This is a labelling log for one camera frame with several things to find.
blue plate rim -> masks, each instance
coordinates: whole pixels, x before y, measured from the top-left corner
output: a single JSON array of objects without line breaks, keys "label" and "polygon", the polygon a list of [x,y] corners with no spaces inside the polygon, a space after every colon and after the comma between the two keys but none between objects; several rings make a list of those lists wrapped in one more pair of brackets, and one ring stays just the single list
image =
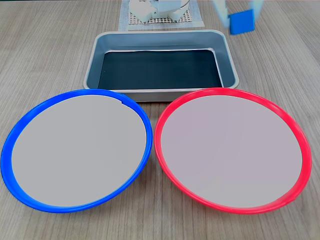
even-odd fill
[{"label": "blue plate rim", "polygon": [[[12,168],[12,152],[13,152],[15,143],[19,135],[25,129],[25,127],[41,112],[64,100],[79,97],[79,96],[85,96],[85,95],[100,95],[100,96],[106,96],[106,97],[118,99],[122,102],[122,104],[134,110],[141,117],[143,124],[145,126],[145,131],[146,131],[146,144],[145,144],[145,150],[144,150],[144,154],[142,156],[141,162],[137,167],[137,169],[135,170],[135,172],[133,173],[133,175],[122,186],[120,186],[113,193],[99,200],[96,200],[88,204],[83,204],[78,206],[66,206],[66,207],[52,206],[52,205],[41,203],[31,198],[29,195],[27,195],[19,186],[15,178],[13,168]],[[33,209],[43,211],[43,212],[48,212],[48,213],[56,213],[56,214],[73,213],[73,212],[83,211],[83,210],[87,210],[87,209],[96,207],[98,205],[101,205],[113,199],[114,197],[122,193],[127,187],[129,187],[129,185],[136,180],[136,178],[140,175],[140,173],[143,171],[144,167],[146,166],[151,154],[152,144],[153,144],[153,131],[152,131],[151,122],[147,114],[145,113],[145,111],[131,98],[127,97],[124,94],[117,93],[110,90],[104,90],[104,89],[73,90],[73,91],[56,95],[40,103],[39,105],[31,109],[28,113],[26,113],[15,124],[15,126],[12,128],[11,132],[9,133],[8,137],[6,138],[2,148],[1,159],[0,159],[1,174],[2,174],[3,181],[6,187],[8,188],[8,190],[16,199],[18,199],[23,204]]]}]

black tray bottom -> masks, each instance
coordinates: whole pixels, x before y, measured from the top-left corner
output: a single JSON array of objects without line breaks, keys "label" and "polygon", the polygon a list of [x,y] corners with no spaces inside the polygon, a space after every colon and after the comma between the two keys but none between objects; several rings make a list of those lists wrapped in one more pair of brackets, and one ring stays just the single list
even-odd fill
[{"label": "black tray bottom", "polygon": [[209,50],[108,52],[98,89],[202,89],[222,87]]}]

wood grain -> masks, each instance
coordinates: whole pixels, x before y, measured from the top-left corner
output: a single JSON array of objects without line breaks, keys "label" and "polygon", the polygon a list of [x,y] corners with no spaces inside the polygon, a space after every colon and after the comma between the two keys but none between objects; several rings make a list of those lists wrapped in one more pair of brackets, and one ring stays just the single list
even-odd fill
[{"label": "wood grain", "polygon": [[[304,130],[310,181],[288,206],[234,215],[182,194],[152,149],[137,180],[113,200],[71,214],[33,210],[0,181],[1,240],[318,240],[320,236],[320,3],[266,1],[256,30],[230,36],[208,1],[206,29],[225,33],[243,89],[278,104]],[[248,3],[228,1],[231,13]],[[0,2],[0,147],[16,122],[57,94],[82,89],[95,37],[116,31],[120,1]],[[166,103],[141,104],[154,129]]]}]

tray rim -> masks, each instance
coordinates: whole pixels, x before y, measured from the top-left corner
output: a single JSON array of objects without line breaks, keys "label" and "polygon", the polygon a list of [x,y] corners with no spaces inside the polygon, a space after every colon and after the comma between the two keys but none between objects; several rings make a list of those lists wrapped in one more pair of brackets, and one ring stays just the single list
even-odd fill
[{"label": "tray rim", "polygon": [[[218,30],[175,30],[175,31],[107,31],[107,32],[103,32],[100,33],[98,36],[95,37],[94,43],[93,43],[93,47],[92,47],[92,51],[91,51],[91,55],[90,55],[90,59],[88,62],[88,66],[85,72],[85,76],[84,76],[84,80],[83,80],[83,87],[85,89],[92,89],[88,87],[88,77],[89,77],[89,72],[92,66],[92,62],[94,59],[94,55],[95,55],[95,50],[97,47],[97,43],[99,38],[101,38],[102,36],[105,35],[113,35],[113,34],[120,34],[120,35],[127,35],[127,34],[164,34],[164,33],[216,33],[220,36],[222,36],[223,38],[223,42],[226,48],[226,51],[228,53],[228,59],[232,68],[232,72],[234,74],[234,78],[235,78],[235,82],[232,86],[227,87],[228,89],[234,89],[239,85],[239,76],[238,73],[236,71],[235,68],[235,64],[234,61],[231,57],[231,53],[230,53],[230,49],[229,49],[229,45],[227,43],[227,39],[226,36]],[[123,89],[117,89],[117,90],[112,90],[113,92],[116,93],[120,93],[120,94],[142,94],[142,93],[189,93],[189,92],[194,92],[194,91],[198,91],[198,90],[202,90],[202,89],[206,89],[206,88],[180,88],[180,89],[127,89],[127,90],[123,90]]]}]

red plate rim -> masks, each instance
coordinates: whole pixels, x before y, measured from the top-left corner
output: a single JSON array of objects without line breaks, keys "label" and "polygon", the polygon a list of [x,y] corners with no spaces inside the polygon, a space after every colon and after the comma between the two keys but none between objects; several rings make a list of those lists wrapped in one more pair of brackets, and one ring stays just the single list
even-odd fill
[{"label": "red plate rim", "polygon": [[[266,205],[258,206],[258,207],[248,207],[248,208],[237,208],[237,207],[228,207],[223,206],[220,204],[216,204],[214,202],[208,201],[193,192],[191,192],[189,189],[187,189],[184,185],[182,185],[176,177],[172,174],[170,169],[168,168],[168,165],[164,159],[162,148],[161,148],[161,135],[163,131],[163,127],[168,119],[168,117],[180,106],[183,104],[197,99],[201,97],[206,96],[216,96],[216,95],[223,95],[223,96],[232,96],[232,97],[238,97],[246,100],[250,100],[253,102],[256,102],[258,104],[263,105],[264,107],[270,109],[274,113],[276,113],[284,122],[290,127],[291,131],[293,132],[294,136],[296,137],[298,144],[301,149],[302,153],[302,167],[301,172],[299,175],[298,180],[296,181],[295,185],[282,197],[278,198],[277,200],[268,203]],[[185,194],[187,194],[192,199],[200,202],[201,204],[208,206],[213,209],[217,209],[223,212],[233,213],[233,214],[262,214],[274,211],[276,209],[282,208],[283,206],[291,203],[294,201],[297,196],[303,191],[305,186],[307,185],[311,170],[312,170],[312,154],[310,145],[308,143],[308,140],[302,131],[302,129],[299,127],[299,125],[296,123],[296,121],[288,115],[283,109],[281,109],[279,106],[275,105],[273,102],[260,97],[258,95],[255,95],[250,92],[246,92],[243,90],[238,89],[232,89],[232,88],[207,88],[202,89],[194,92],[187,93],[179,98],[177,98],[175,101],[169,104],[169,106],[163,111],[161,114],[154,131],[154,149],[155,154],[157,156],[157,159],[165,172],[165,174],[169,177],[169,179]]]}]

